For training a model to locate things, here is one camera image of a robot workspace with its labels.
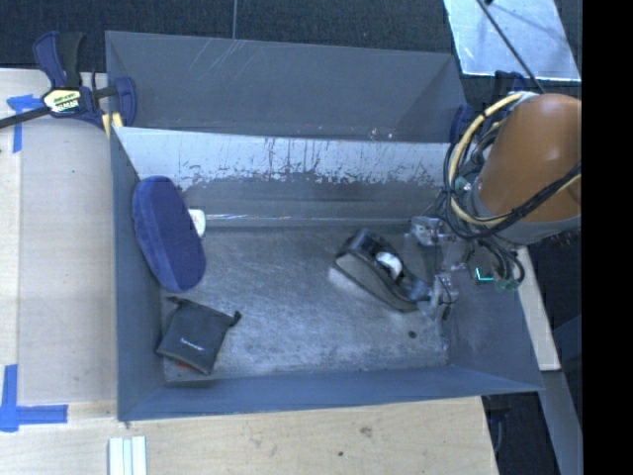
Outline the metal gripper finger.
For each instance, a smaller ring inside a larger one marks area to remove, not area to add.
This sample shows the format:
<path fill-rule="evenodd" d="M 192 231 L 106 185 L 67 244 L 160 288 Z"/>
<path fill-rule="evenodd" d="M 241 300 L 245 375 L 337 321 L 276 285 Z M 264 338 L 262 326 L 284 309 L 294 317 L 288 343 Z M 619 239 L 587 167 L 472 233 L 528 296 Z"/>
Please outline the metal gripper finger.
<path fill-rule="evenodd" d="M 459 298 L 459 290 L 450 273 L 439 273 L 434 277 L 427 307 L 434 321 L 444 321 Z"/>
<path fill-rule="evenodd" d="M 410 234 L 422 246 L 437 246 L 442 243 L 442 221 L 438 218 L 418 216 L 410 219 Z"/>

